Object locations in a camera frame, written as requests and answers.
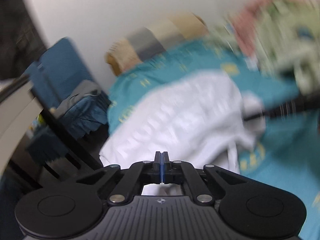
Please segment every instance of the round pad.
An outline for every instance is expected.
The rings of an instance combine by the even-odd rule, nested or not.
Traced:
[[[274,197],[258,196],[247,202],[248,210],[259,217],[275,217],[283,211],[283,203]]]
[[[66,238],[86,231],[98,221],[102,203],[93,187],[62,182],[25,195],[15,209],[27,235]]]
[[[261,239],[298,235],[307,215],[298,197],[258,182],[231,188],[220,202],[219,213],[233,229]]]

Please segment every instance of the blue chair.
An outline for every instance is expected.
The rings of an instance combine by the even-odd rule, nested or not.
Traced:
[[[33,90],[47,109],[57,108],[81,81],[93,81],[67,38],[59,40],[48,49],[27,68],[25,74],[29,75],[34,84]],[[109,104],[104,92],[96,97],[86,96],[58,120],[74,139],[78,139],[107,124]],[[69,149],[48,126],[35,132],[27,151],[35,162],[43,166],[57,158],[69,156]]]

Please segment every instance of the metal pin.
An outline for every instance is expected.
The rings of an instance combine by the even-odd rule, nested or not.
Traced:
[[[112,195],[109,199],[113,203],[120,203],[125,200],[125,197],[123,195],[116,194]]]
[[[212,200],[212,197],[210,195],[203,194],[203,195],[199,195],[197,197],[197,200],[201,203],[208,203]]]

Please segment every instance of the teal blanket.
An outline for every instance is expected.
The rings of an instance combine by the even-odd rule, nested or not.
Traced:
[[[221,69],[240,91],[252,91],[266,107],[298,94],[295,81],[263,77],[249,71],[242,56],[197,40],[152,58],[120,75],[111,87],[109,133],[130,116],[137,102],[150,90],[201,69]],[[306,205],[302,239],[320,239],[320,140],[317,113],[267,121],[255,151],[239,155],[241,174],[297,195]]]

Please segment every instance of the striped fabric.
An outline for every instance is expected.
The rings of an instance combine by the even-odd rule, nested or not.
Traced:
[[[204,23],[192,13],[168,17],[149,27],[143,27],[113,44],[110,54],[125,72],[136,64],[163,53],[185,41],[207,34]]]

